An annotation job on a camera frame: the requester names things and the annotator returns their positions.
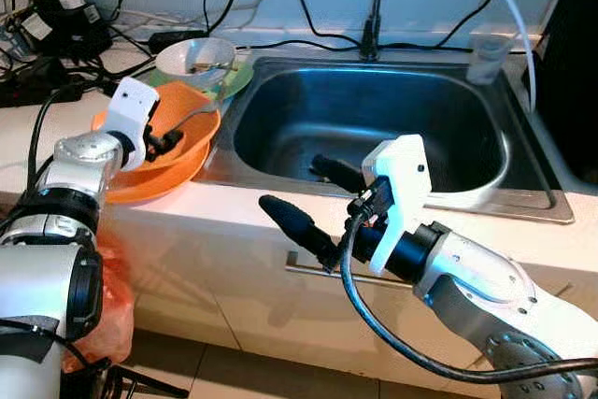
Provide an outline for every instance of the orange plate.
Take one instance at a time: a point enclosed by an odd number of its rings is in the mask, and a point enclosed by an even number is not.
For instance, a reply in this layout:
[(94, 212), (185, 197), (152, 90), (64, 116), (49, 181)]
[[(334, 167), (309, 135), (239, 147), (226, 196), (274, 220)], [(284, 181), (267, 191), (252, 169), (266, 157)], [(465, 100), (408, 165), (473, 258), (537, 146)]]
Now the orange plate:
[[(160, 95), (160, 103), (156, 108), (149, 124), (152, 127), (152, 134), (162, 136), (174, 125), (176, 125), (189, 112), (202, 107), (210, 102), (210, 99), (200, 91), (187, 86), (181, 81), (174, 81), (156, 88)], [(97, 114), (92, 121), (92, 129), (96, 130), (106, 120), (106, 112)], [(221, 114), (218, 110), (214, 112), (198, 114), (183, 125), (180, 130), (183, 138), (171, 151), (158, 156), (153, 163), (145, 161), (135, 172), (165, 168), (173, 164), (180, 164), (185, 161), (196, 161), (197, 153), (202, 153), (209, 140), (216, 134), (221, 125)]]
[(190, 180), (202, 168), (209, 153), (209, 142), (191, 159), (155, 170), (120, 172), (110, 182), (106, 201), (111, 204), (134, 203), (166, 195)]

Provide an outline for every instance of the cabinet handle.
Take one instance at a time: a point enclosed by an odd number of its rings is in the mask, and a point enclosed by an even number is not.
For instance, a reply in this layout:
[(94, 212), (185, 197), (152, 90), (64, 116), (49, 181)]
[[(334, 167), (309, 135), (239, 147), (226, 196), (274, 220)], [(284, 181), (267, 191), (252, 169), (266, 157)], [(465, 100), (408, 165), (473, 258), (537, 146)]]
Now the cabinet handle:
[[(287, 253), (287, 264), (285, 265), (284, 269), (291, 273), (301, 273), (303, 275), (314, 275), (314, 276), (322, 276), (324, 278), (337, 278), (340, 279), (340, 273), (334, 271), (332, 273), (327, 273), (326, 271), (320, 268), (314, 268), (313, 266), (306, 266), (306, 265), (299, 265), (297, 263), (297, 256), (298, 253), (296, 251), (289, 251)], [(410, 289), (411, 284), (407, 282), (403, 282), (402, 280), (393, 280), (393, 279), (386, 279), (386, 278), (375, 278), (373, 276), (364, 276), (364, 275), (353, 275), (353, 279), (356, 282), (363, 282), (366, 284), (374, 284), (379, 285), (380, 287), (390, 287), (394, 289)]]

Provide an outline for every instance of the white bowl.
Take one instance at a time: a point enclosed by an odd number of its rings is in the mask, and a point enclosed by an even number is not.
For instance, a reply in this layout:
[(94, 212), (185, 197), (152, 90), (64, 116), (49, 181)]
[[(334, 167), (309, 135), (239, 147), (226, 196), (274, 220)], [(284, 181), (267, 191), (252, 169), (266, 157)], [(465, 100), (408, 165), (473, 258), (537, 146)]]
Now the white bowl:
[(192, 73), (195, 63), (232, 64), (235, 45), (226, 39), (203, 37), (181, 41), (162, 50), (156, 58), (157, 69), (171, 79), (179, 79), (201, 89), (216, 86), (226, 75), (226, 69), (210, 69)]

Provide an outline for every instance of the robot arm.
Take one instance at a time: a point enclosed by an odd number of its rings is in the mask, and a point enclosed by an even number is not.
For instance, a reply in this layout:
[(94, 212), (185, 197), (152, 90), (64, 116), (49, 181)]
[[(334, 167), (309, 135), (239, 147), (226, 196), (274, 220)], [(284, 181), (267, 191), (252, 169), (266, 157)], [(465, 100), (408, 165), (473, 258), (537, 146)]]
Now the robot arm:
[[(158, 93), (125, 78), (102, 130), (56, 143), (53, 161), (0, 231), (0, 319), (39, 326), (67, 341), (99, 322), (102, 261), (95, 232), (107, 185), (145, 160), (144, 132)], [(55, 399), (63, 348), (0, 325), (3, 397)]]
[[(335, 169), (341, 168), (347, 172), (341, 165)], [(354, 177), (346, 174), (345, 178)], [(380, 144), (366, 157), (363, 174), (369, 187), (349, 204), (351, 219), (340, 249), (293, 205), (267, 195), (260, 206), (288, 237), (313, 252), (326, 270), (340, 263), (349, 299), (378, 336), (438, 375), (498, 383), (505, 399), (588, 399), (598, 394), (596, 320), (540, 289), (510, 258), (439, 223), (414, 225), (430, 189), (419, 136)], [(452, 332), (475, 345), (502, 371), (447, 366), (391, 334), (357, 292), (350, 256), (370, 262), (375, 273), (386, 268), (411, 282), (414, 294)], [(586, 359), (570, 362), (579, 358)], [(566, 363), (567, 369), (556, 369), (556, 361)]]

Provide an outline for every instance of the orange plastic bag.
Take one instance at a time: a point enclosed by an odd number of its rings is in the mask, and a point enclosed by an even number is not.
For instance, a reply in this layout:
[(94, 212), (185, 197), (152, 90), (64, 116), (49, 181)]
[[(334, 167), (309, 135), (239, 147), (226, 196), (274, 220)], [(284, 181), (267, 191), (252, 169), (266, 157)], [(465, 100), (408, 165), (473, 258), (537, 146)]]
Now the orange plastic bag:
[[(97, 327), (75, 343), (85, 358), (96, 362), (108, 357), (113, 363), (121, 363), (131, 352), (133, 339), (133, 308), (135, 297), (129, 283), (129, 264), (124, 250), (117, 242), (102, 244), (104, 300), (102, 316)], [(81, 363), (70, 352), (64, 353), (63, 371), (72, 373), (81, 369)]]

